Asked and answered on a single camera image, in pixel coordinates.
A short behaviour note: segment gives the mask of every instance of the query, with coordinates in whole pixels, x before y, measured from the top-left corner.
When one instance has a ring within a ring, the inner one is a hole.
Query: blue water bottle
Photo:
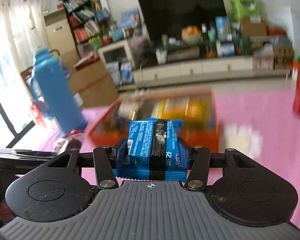
[[[55,117],[64,133],[70,133],[72,130],[82,131],[87,127],[87,122],[73,98],[59,61],[50,54],[53,51],[57,50],[48,52],[48,49],[42,49],[34,56],[29,85],[31,93],[41,112],[46,116]],[[47,109],[40,107],[42,103],[35,92],[34,81],[41,90]]]

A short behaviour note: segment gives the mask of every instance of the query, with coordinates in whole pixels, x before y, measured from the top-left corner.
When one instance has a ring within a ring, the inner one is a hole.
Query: ribbed gray plate
[[[266,228],[235,224],[215,212],[202,193],[189,192],[178,181],[151,183],[125,181],[118,189],[102,190],[69,219],[38,223],[15,218],[1,230],[13,240],[284,240],[299,233],[287,223]]]

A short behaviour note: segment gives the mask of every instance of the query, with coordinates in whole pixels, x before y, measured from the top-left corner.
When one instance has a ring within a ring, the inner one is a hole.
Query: cabinet drawer
[[[253,69],[252,57],[239,57],[238,59],[232,59],[230,64],[230,70],[247,70]]]
[[[202,74],[202,62],[201,60],[196,60],[180,63],[180,71],[183,76]]]
[[[139,70],[132,71],[132,76],[133,76],[133,80],[136,84],[142,82],[141,71],[139,71]]]
[[[203,72],[220,72],[253,69],[252,57],[234,57],[202,60]]]
[[[49,25],[46,33],[50,48],[59,50],[61,55],[76,49],[67,20]]]
[[[179,64],[159,66],[142,70],[144,81],[181,76]]]
[[[224,60],[207,59],[202,61],[202,69],[204,73],[228,71],[229,63]]]

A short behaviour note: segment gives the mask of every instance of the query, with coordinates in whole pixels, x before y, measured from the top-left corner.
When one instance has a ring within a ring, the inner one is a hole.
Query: blue box
[[[233,56],[234,44],[232,42],[223,43],[217,42],[217,54],[218,57]]]
[[[232,41],[232,34],[228,17],[216,17],[216,27],[220,41]]]

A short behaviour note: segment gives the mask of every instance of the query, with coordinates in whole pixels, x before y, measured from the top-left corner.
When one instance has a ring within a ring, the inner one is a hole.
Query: microwave
[[[128,40],[117,41],[98,49],[98,54],[102,63],[106,66],[114,61],[130,61],[132,68],[135,67],[133,56]]]

